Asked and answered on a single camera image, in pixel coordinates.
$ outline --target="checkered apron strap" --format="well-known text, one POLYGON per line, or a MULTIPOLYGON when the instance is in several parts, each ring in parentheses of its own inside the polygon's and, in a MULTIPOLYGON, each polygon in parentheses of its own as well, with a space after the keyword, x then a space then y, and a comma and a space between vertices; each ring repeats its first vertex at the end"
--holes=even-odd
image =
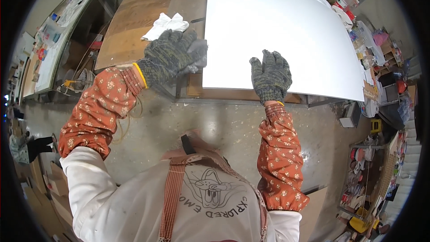
POLYGON ((169 173, 167 174, 166 185, 164 186, 164 205, 158 233, 159 242, 170 242, 172 239, 186 164, 186 156, 176 157, 170 161, 169 173))
MULTIPOLYGON (((231 169, 227 164, 220 163, 210 156, 201 154, 191 154, 187 156, 175 157, 170 161, 169 173, 167 174, 166 185, 164 186, 164 205, 161 213, 160 229, 158 234, 159 242, 170 242, 172 239, 173 226, 175 225, 176 212, 178 209, 179 197, 182 191, 182 181, 184 179, 185 167, 188 163, 203 158, 212 159, 226 173, 241 179, 242 177, 231 169)), ((266 241, 267 232, 267 209, 262 200, 261 194, 256 192, 260 203, 261 218, 261 242, 266 241)))

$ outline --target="knit glove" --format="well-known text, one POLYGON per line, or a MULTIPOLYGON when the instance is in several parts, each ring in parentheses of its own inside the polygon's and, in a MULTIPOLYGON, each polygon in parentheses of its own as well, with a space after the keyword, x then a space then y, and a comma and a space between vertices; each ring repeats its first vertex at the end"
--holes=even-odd
POLYGON ((275 100, 284 102, 287 90, 290 88, 291 72, 287 61, 277 51, 263 50, 263 65, 258 58, 252 57, 251 63, 252 85, 261 104, 275 100))
POLYGON ((145 87, 165 83, 185 73, 196 73, 206 66, 207 50, 206 40, 197 39, 195 31, 189 34, 164 31, 145 48, 144 58, 136 62, 145 87))

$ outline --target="apron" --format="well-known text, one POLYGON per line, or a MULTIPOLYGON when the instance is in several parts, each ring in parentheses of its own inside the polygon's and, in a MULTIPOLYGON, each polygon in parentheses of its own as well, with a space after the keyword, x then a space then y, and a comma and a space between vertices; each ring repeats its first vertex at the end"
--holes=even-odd
POLYGON ((245 178, 235 172, 226 161, 214 151, 207 151, 198 149, 198 152, 194 148, 187 148, 187 143, 183 142, 184 149, 187 153, 185 156, 173 157, 170 160, 169 173, 167 174, 166 185, 164 187, 164 205, 163 212, 161 214, 160 229, 158 234, 159 242, 170 242, 172 239, 173 225, 175 224, 176 212, 178 208, 179 197, 182 190, 182 181, 184 178, 185 167, 187 164, 199 161, 200 163, 212 163, 215 164, 217 169, 223 170, 224 172, 232 175, 233 177, 246 182, 249 184, 255 192, 260 204, 260 219, 261 219, 261 240, 260 242, 266 241, 267 232, 267 209, 263 200, 263 196, 252 184, 250 184, 245 178))

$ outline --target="wooden table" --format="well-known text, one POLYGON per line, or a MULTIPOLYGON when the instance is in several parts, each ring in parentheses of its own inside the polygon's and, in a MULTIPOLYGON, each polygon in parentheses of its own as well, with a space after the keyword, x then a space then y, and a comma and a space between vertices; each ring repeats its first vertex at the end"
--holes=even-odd
MULTIPOLYGON (((204 18, 207 0, 123 0, 110 23, 101 46, 95 69, 128 64, 141 59, 148 41, 140 38, 152 28, 153 22, 164 12, 169 17, 175 13, 185 21, 204 18)), ((204 20, 190 24, 199 38, 204 38, 204 20)), ((227 103, 259 104, 252 90, 203 89, 201 73, 179 78, 172 86, 157 86, 154 89, 172 102, 183 103, 227 103)), ((308 102, 307 95, 288 94, 287 106, 312 107, 343 101, 329 98, 322 102, 308 102)))
POLYGON ((29 58, 30 63, 27 64, 24 74, 24 86, 21 89, 22 97, 24 99, 54 90, 54 83, 65 48, 80 18, 91 1, 92 0, 82 1, 80 6, 76 9, 76 12, 72 15, 70 22, 66 26, 64 32, 61 34, 55 46, 53 46, 52 49, 47 48, 49 57, 47 56, 44 61, 40 61, 38 60, 37 54, 33 52, 31 53, 29 58), (40 75, 37 82, 32 81, 34 73, 38 73, 40 75))

